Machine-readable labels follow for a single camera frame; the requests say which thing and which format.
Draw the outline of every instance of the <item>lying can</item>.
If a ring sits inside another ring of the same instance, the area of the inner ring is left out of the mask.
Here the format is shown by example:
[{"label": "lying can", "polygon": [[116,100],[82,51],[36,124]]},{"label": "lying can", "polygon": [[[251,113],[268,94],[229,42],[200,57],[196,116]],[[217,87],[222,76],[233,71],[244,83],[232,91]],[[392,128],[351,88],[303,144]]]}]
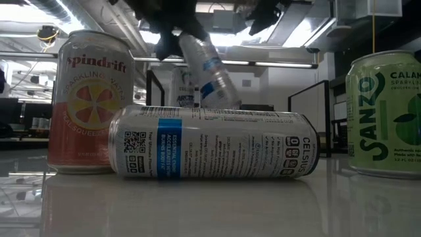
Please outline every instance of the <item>lying can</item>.
[{"label": "lying can", "polygon": [[219,58],[215,46],[208,37],[201,41],[182,33],[180,47],[184,59],[201,93],[201,105],[209,109],[239,109],[241,100],[232,84],[224,63]]},{"label": "lying can", "polygon": [[421,177],[421,65],[412,53],[357,59],[346,88],[350,165],[362,174]]},{"label": "lying can", "polygon": [[113,170],[155,178],[277,178],[310,174],[319,137],[297,113],[132,105],[110,126]]},{"label": "lying can", "polygon": [[194,108],[195,87],[191,81],[191,73],[187,68],[176,67],[172,70],[169,106]]},{"label": "lying can", "polygon": [[127,43],[102,32],[72,32],[59,51],[48,164],[59,172],[111,171],[108,133],[133,103],[134,60]]},{"label": "lying can", "polygon": [[39,118],[32,118],[32,128],[38,128],[39,126]]}]

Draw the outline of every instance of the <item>grapefruit graphic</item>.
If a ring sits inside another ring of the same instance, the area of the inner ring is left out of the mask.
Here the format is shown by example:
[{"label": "grapefruit graphic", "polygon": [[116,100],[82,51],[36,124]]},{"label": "grapefruit graphic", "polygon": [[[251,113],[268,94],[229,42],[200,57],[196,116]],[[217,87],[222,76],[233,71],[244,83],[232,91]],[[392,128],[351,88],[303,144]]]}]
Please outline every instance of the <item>grapefruit graphic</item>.
[{"label": "grapefruit graphic", "polygon": [[118,92],[104,80],[80,82],[68,95],[68,114],[82,128],[108,128],[115,112],[120,109]]}]

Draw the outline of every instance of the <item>ceiling light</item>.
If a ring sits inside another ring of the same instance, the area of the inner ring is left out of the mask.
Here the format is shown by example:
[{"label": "ceiling light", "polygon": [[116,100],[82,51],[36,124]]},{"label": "ceiling light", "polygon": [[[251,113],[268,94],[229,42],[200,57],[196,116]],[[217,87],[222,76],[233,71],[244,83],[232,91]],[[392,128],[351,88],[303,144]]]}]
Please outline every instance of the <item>ceiling light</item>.
[{"label": "ceiling light", "polygon": [[[152,57],[135,57],[135,61],[139,62],[154,62],[154,63],[176,63],[179,66],[187,66],[184,59],[164,59],[159,61],[157,58]],[[233,60],[222,60],[225,65],[238,65],[238,66],[268,66],[268,67],[282,67],[282,68],[316,68],[312,64],[301,64],[301,63],[277,63],[277,62],[249,62],[249,61],[233,61]]]},{"label": "ceiling light", "polygon": [[336,22],[336,18],[331,19],[321,30],[319,30],[311,39],[308,40],[304,44],[305,47],[308,47],[310,44],[312,44],[317,38],[319,38],[326,30],[330,28],[334,23]]},{"label": "ceiling light", "polygon": [[51,103],[50,99],[19,98],[19,101]]},{"label": "ceiling light", "polygon": [[43,11],[28,5],[2,4],[0,21],[54,23],[53,19]]},{"label": "ceiling light", "polygon": [[256,66],[270,66],[270,67],[286,67],[286,68],[312,68],[310,64],[299,63],[260,63],[257,62]]},{"label": "ceiling light", "polygon": [[311,24],[307,19],[304,19],[295,30],[292,31],[282,47],[301,47],[311,36]]},{"label": "ceiling light", "polygon": [[[250,27],[247,27],[246,29],[238,32],[237,34],[219,34],[219,33],[210,33],[210,40],[212,41],[213,45],[217,47],[231,47],[231,46],[238,46],[243,45],[244,43],[247,43],[248,41],[252,41],[253,43],[262,43],[264,41],[267,41],[272,32],[274,31],[276,25],[273,25],[254,36],[250,36]],[[142,35],[143,40],[145,40],[146,43],[152,43],[157,44],[160,40],[161,36],[159,34],[154,34],[152,32],[148,31],[140,31],[140,34]]]},{"label": "ceiling light", "polygon": [[222,60],[225,65],[249,65],[248,61],[231,61],[231,60]]}]

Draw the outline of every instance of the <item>can lid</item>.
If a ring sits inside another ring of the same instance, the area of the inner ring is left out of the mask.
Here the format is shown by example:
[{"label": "can lid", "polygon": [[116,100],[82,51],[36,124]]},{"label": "can lid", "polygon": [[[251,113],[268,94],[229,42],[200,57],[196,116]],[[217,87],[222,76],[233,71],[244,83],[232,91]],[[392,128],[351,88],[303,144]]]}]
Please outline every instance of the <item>can lid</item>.
[{"label": "can lid", "polygon": [[361,60],[368,59],[368,58],[371,58],[371,57],[377,57],[377,56],[380,56],[380,55],[388,55],[388,54],[396,54],[396,53],[406,53],[406,54],[410,54],[410,55],[414,56],[414,53],[411,52],[411,51],[408,51],[408,50],[389,50],[389,51],[383,51],[383,52],[379,52],[379,53],[372,53],[372,54],[369,54],[369,55],[365,55],[365,56],[363,56],[359,59],[355,59],[351,63],[351,65],[354,65],[355,63],[357,63]]},{"label": "can lid", "polygon": [[123,43],[126,47],[130,48],[129,44],[126,41],[124,41],[123,39],[120,39],[119,37],[116,37],[112,34],[108,34],[108,33],[105,33],[105,32],[98,32],[98,31],[95,31],[95,30],[75,30],[75,31],[73,31],[69,34],[69,37],[74,35],[74,34],[79,34],[79,33],[92,33],[92,34],[101,34],[103,36],[108,36],[108,37],[111,37],[115,40],[118,40],[119,42]]}]

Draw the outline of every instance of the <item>can rim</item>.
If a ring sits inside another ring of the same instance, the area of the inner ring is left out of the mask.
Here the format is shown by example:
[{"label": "can rim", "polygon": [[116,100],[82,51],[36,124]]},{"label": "can rim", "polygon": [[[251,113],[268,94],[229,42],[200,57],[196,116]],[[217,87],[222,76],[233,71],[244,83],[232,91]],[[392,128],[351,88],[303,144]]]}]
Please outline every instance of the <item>can rim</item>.
[{"label": "can rim", "polygon": [[114,133],[117,131],[118,125],[120,124],[120,117],[122,115],[122,111],[124,109],[121,109],[115,113],[111,120],[110,128],[109,128],[109,135],[108,135],[108,157],[111,165],[111,169],[118,174],[118,168],[117,168],[117,162],[116,162],[116,153],[115,150],[112,148],[114,145]]},{"label": "can rim", "polygon": [[371,57],[377,57],[377,56],[380,56],[380,55],[388,55],[388,54],[392,54],[392,53],[407,53],[407,54],[410,54],[410,55],[414,56],[414,53],[412,51],[409,51],[409,50],[389,50],[389,51],[372,53],[372,54],[369,54],[369,55],[362,56],[361,58],[355,59],[351,63],[351,66],[354,65],[355,63],[359,62],[359,61],[364,60],[364,59],[368,59],[368,58],[371,58]]},{"label": "can rim", "polygon": [[127,48],[130,48],[129,44],[126,41],[124,41],[123,39],[120,39],[117,36],[114,36],[114,35],[109,34],[109,33],[98,32],[98,31],[95,31],[95,30],[75,30],[75,31],[71,32],[68,36],[70,37],[74,34],[79,34],[79,33],[92,33],[92,34],[101,34],[101,35],[104,35],[104,36],[108,36],[110,38],[118,40],[120,43],[123,43]]}]

